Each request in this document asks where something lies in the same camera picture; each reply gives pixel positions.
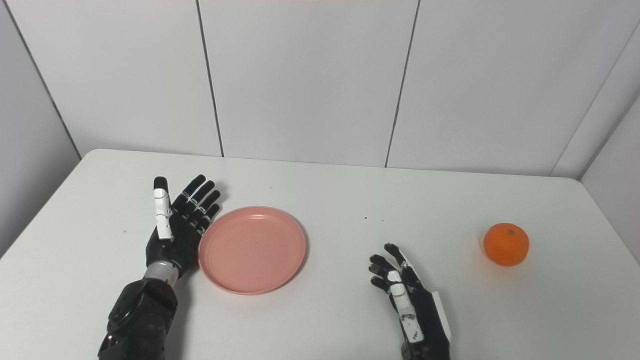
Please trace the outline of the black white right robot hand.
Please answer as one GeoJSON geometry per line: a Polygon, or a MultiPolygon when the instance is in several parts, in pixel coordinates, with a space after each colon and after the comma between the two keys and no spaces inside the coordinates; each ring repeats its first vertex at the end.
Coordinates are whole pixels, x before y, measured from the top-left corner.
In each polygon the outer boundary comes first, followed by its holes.
{"type": "Polygon", "coordinates": [[[426,289],[413,265],[394,243],[384,244],[384,250],[397,262],[391,264],[384,256],[370,256],[368,267],[371,284],[384,291],[400,323],[404,360],[449,360],[451,330],[441,297],[426,289]]]}

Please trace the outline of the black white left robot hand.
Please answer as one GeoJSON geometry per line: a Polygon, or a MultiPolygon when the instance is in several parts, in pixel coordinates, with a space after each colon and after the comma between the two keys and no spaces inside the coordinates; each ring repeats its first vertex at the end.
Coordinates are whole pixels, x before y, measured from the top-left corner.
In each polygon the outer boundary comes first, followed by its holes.
{"type": "Polygon", "coordinates": [[[197,175],[171,200],[166,177],[154,179],[156,226],[147,242],[146,266],[167,261],[183,276],[198,262],[202,237],[221,209],[221,192],[214,181],[197,175]]]}

